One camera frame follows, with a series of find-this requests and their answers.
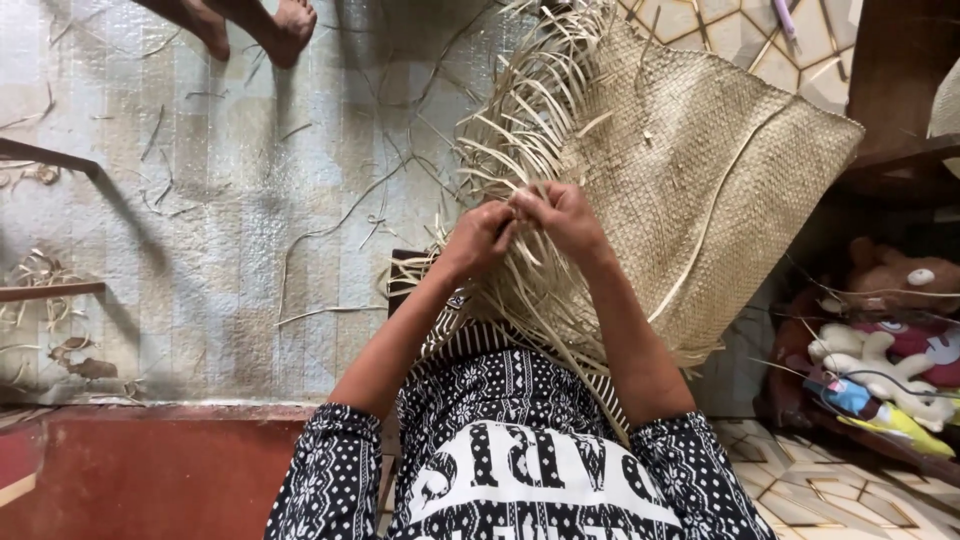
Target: black and white patterned shirt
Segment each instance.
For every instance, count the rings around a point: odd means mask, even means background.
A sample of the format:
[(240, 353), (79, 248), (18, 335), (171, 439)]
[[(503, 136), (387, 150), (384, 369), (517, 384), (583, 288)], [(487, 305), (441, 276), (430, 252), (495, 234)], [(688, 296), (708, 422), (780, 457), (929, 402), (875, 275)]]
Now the black and white patterned shirt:
[[(403, 462), (387, 538), (774, 540), (700, 413), (628, 451), (569, 370), (507, 348), (415, 368), (396, 399)], [(264, 538), (375, 538), (379, 421), (321, 405)]]

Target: hand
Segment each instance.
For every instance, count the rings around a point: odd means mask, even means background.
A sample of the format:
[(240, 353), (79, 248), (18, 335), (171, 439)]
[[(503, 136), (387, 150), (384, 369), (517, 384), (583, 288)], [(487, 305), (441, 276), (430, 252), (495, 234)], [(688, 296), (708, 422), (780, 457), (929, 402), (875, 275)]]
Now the hand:
[(581, 269), (612, 257), (593, 209), (580, 187), (544, 182), (547, 200), (535, 185), (514, 193), (510, 205), (520, 221), (532, 219), (546, 231), (554, 245)]
[(489, 201), (468, 210), (430, 271), (448, 275), (454, 284), (475, 278), (503, 258), (515, 232), (514, 209), (506, 203)]

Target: leg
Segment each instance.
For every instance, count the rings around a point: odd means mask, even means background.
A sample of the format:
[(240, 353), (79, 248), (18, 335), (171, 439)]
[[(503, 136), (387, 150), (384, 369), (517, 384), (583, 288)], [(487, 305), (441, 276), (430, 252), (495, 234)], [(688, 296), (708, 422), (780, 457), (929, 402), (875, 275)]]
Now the leg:
[(277, 67), (293, 67), (313, 36), (317, 13), (307, 0), (279, 0), (270, 17), (259, 0), (205, 0), (215, 12), (247, 31)]
[(199, 37), (211, 57), (219, 61), (230, 58), (224, 18), (205, 6), (201, 0), (133, 1)]

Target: bare foot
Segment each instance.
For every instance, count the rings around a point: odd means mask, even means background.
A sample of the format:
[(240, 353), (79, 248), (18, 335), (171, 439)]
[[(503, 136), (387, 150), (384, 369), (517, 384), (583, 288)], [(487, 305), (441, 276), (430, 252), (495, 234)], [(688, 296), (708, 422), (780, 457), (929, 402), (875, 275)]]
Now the bare foot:
[(307, 0), (280, 0), (274, 14), (276, 39), (269, 46), (261, 43), (276, 67), (288, 69), (297, 63), (300, 51), (313, 36), (317, 12)]
[(230, 45), (227, 42), (227, 22), (224, 18), (208, 8), (204, 0), (182, 2), (197, 23), (194, 34), (206, 45), (210, 56), (219, 61), (229, 60)]

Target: red floor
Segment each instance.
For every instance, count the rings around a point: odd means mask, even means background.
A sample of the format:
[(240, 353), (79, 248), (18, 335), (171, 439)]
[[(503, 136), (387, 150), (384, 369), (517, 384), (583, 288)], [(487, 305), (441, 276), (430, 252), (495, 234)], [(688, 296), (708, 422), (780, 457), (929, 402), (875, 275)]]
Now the red floor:
[(36, 489), (0, 507), (0, 540), (261, 538), (301, 429), (51, 421)]

